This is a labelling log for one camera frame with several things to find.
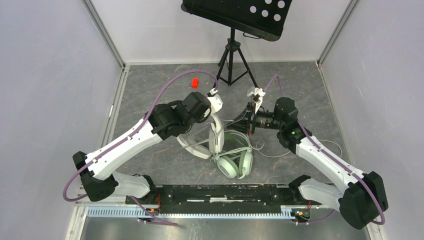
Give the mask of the red small block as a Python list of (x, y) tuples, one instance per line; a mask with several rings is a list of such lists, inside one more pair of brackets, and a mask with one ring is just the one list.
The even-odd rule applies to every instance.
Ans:
[(197, 77), (194, 77), (194, 78), (192, 79), (192, 82), (191, 82), (191, 87), (192, 87), (193, 89), (197, 89), (197, 88), (198, 88), (198, 86), (199, 86), (199, 79), (198, 79)]

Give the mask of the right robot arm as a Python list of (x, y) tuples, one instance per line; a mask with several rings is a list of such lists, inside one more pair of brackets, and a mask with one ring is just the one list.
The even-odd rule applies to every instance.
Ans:
[(317, 202), (339, 212), (353, 228), (368, 224), (384, 225), (389, 208), (383, 178), (366, 173), (325, 147), (298, 120), (295, 101), (288, 97), (276, 100), (273, 111), (261, 111), (252, 101), (227, 125), (228, 130), (252, 135), (257, 128), (276, 130), (281, 146), (308, 161), (323, 173), (332, 185), (302, 175), (289, 184), (289, 199), (295, 204)]

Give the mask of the white grey headphones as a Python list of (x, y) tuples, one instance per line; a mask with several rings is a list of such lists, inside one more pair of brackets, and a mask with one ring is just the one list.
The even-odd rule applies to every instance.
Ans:
[(209, 136), (207, 139), (197, 141), (195, 135), (188, 137), (178, 136), (176, 139), (183, 149), (201, 159), (208, 159), (223, 151), (224, 126), (216, 113), (211, 114), (213, 118), (210, 123)]

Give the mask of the black music stand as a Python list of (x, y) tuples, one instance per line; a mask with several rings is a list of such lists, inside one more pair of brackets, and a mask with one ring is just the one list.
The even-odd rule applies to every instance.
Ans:
[[(253, 85), (258, 87), (255, 77), (236, 41), (236, 31), (247, 38), (278, 41), (283, 33), (292, 0), (183, 0), (181, 10), (197, 17), (213, 21), (230, 28), (224, 52), (218, 62), (218, 80), (228, 86), (245, 75), (249, 75)], [(245, 71), (233, 78), (234, 54), (238, 53)]]

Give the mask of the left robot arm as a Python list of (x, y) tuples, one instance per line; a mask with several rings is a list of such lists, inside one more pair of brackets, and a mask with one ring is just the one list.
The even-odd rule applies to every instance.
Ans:
[(156, 104), (136, 125), (104, 147), (88, 154), (75, 153), (72, 158), (86, 197), (98, 202), (111, 195), (123, 195), (153, 203), (157, 190), (147, 176), (122, 174), (117, 168), (169, 137), (188, 133), (194, 124), (204, 122), (222, 106), (218, 94), (191, 92), (184, 100)]

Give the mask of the green headphones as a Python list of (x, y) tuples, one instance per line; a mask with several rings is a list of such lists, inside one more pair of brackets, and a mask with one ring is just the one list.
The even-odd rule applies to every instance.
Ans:
[(212, 159), (227, 178), (243, 179), (251, 173), (253, 163), (253, 148), (249, 138), (235, 130), (226, 130), (224, 136), (236, 141), (241, 147), (216, 154)]

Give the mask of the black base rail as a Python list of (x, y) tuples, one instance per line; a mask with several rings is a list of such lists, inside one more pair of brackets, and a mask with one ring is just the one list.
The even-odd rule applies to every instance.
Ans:
[(281, 206), (317, 204), (277, 184), (158, 185), (138, 202), (161, 214), (277, 214)]

